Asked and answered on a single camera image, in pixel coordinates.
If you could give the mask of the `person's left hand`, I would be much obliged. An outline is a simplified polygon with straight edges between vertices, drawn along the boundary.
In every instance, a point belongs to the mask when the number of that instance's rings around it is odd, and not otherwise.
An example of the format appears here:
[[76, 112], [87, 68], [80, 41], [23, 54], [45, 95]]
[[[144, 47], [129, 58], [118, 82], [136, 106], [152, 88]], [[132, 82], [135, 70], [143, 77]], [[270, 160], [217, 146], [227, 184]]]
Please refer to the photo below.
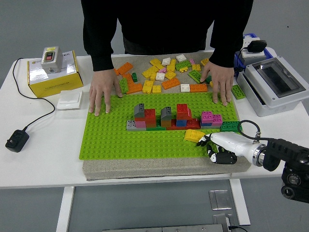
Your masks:
[[218, 94], [220, 94], [220, 99], [223, 106], [227, 106], [231, 101], [231, 88], [234, 80], [234, 69], [221, 67], [209, 61], [204, 66], [200, 82], [204, 82], [209, 74], [212, 77], [213, 102], [218, 102]]

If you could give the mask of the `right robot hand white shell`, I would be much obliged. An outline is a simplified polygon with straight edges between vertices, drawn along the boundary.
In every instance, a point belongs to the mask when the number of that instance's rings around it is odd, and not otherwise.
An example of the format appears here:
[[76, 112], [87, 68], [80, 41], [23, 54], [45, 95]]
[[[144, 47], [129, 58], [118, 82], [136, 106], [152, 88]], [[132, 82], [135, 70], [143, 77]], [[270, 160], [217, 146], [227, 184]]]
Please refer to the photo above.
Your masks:
[[238, 157], [245, 157], [251, 164], [262, 166], [259, 160], [264, 144], [235, 132], [217, 132], [204, 135], [197, 146], [205, 146], [210, 160], [216, 164], [235, 164]]

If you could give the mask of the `person's right hand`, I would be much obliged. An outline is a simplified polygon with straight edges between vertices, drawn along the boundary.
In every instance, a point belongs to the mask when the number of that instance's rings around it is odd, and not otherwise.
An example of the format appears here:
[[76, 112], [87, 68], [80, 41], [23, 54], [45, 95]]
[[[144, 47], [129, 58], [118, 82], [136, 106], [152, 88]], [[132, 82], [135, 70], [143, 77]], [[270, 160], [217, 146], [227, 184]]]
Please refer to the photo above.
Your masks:
[[96, 71], [93, 74], [89, 90], [89, 112], [99, 116], [101, 112], [102, 97], [105, 102], [105, 113], [111, 110], [111, 95], [114, 88], [116, 95], [123, 96], [118, 77], [114, 70]]

